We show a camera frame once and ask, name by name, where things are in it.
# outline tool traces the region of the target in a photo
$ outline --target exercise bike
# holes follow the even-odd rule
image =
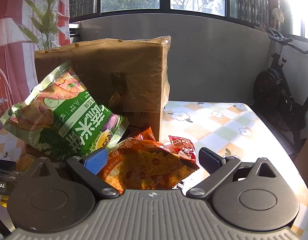
[[[303,105],[295,102],[283,72],[283,65],[287,60],[282,58],[283,63],[279,63],[279,60],[284,46],[290,46],[302,54],[308,54],[308,50],[304,51],[291,44],[292,38],[285,38],[278,30],[270,26],[268,26],[268,36],[271,40],[279,43],[281,49],[279,54],[271,54],[273,57],[271,67],[262,71],[256,77],[253,88],[254,108],[264,115],[266,119],[279,113],[288,129],[292,132],[294,143],[280,129],[278,131],[293,150],[299,153],[302,148],[300,131],[306,127],[305,114],[308,111],[308,96]]]

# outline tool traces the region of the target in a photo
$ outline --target green snack bag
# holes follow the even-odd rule
[[[97,105],[69,61],[53,70],[28,98],[1,117],[4,128],[54,160],[109,151],[128,120]]]

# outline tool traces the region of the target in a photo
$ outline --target red snack packet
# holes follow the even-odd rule
[[[196,157],[195,157],[195,147],[194,144],[185,138],[182,137],[176,137],[169,135],[171,144],[173,145],[175,151],[185,158],[189,158],[190,160],[195,161],[196,163]]]

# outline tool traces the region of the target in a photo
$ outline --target floor lamp image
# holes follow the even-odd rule
[[[4,47],[4,60],[6,66],[6,75],[0,69],[0,76],[4,80],[6,87],[6,94],[8,100],[10,100],[9,102],[10,105],[14,104],[14,99],[10,89],[10,80],[9,80],[7,58],[6,58],[6,45],[19,41],[27,41],[27,39],[25,39],[23,33],[18,28],[14,20],[12,18],[0,19],[0,46]]]

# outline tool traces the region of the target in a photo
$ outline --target white wall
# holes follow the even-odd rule
[[[170,100],[253,103],[270,40],[261,31],[206,17],[127,14],[81,21],[81,39],[149,39],[170,35]]]
[[[295,46],[308,50],[308,43],[294,40]],[[280,46],[275,42],[273,52],[279,52]],[[304,55],[289,46],[284,46],[281,56],[287,59],[283,71],[290,87],[292,96],[299,104],[303,104],[308,95],[308,55]],[[308,135],[308,112],[306,114],[306,127],[301,131],[301,138]]]

